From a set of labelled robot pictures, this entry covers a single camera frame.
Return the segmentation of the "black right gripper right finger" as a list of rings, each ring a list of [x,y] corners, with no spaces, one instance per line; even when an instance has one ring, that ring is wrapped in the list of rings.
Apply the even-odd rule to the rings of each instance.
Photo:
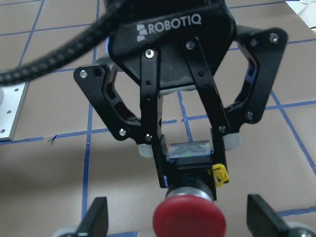
[[[258,194],[247,196],[247,227],[253,237],[291,237],[293,232]]]

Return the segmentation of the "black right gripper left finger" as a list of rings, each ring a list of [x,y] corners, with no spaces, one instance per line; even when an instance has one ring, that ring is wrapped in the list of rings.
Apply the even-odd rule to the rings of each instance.
[[[76,237],[105,237],[109,228],[106,197],[96,197],[75,232]]]

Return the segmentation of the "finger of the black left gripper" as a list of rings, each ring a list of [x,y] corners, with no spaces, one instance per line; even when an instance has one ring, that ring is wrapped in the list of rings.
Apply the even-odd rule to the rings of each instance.
[[[126,106],[115,89],[118,68],[131,73],[140,87],[140,117]],[[161,132],[159,52],[145,48],[118,57],[109,52],[92,64],[78,67],[74,79],[113,137],[119,141],[134,140],[141,156],[154,159],[159,185],[167,188],[170,168]]]
[[[222,104],[202,41],[193,38],[193,49],[185,50],[187,65],[212,126],[212,165],[227,165],[225,137],[239,133],[245,123],[255,124],[261,120],[287,40],[287,33],[280,28],[237,29],[234,41],[248,60],[248,68],[239,95],[227,107]]]

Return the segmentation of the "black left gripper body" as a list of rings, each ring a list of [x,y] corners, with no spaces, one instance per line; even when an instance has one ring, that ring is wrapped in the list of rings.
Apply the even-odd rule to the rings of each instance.
[[[109,39],[110,58],[137,84],[141,53],[157,50],[160,89],[193,85],[181,44],[198,38],[216,73],[236,36],[236,22],[223,0],[134,0],[134,17]]]

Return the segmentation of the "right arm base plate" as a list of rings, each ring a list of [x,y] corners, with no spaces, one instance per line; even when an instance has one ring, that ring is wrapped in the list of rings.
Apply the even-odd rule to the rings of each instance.
[[[0,140],[12,140],[22,110],[28,82],[0,87]]]

